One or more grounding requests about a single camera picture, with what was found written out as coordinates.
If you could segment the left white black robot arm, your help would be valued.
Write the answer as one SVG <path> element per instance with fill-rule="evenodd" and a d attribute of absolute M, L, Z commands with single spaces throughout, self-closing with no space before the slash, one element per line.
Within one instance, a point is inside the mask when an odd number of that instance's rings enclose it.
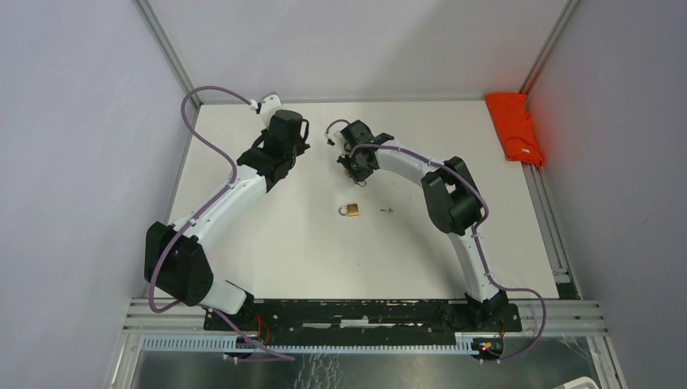
<path fill-rule="evenodd" d="M 309 148 L 309 123 L 297 112 L 277 109 L 253 145 L 237 159 L 236 172 L 196 210 L 172 224 L 155 222 L 146 234 L 143 276 L 187 306 L 224 312 L 235 330 L 254 321 L 249 293 L 215 277 L 209 250 L 249 206 L 287 177 L 298 156 Z"/>

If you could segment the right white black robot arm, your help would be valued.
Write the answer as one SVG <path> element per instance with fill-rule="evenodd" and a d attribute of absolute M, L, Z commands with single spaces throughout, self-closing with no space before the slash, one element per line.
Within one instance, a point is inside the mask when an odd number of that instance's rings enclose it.
<path fill-rule="evenodd" d="M 479 331 L 496 325 L 508 304 L 505 291 L 489 280 L 489 262 L 478 247 L 477 228 L 489 215 L 463 159 L 437 161 L 404 147 L 392 135 L 374 135 L 358 120 L 328 137 L 341 149 L 337 162 L 359 186 L 385 170 L 417 184 L 435 228 L 450 239 L 463 272 L 468 321 Z"/>

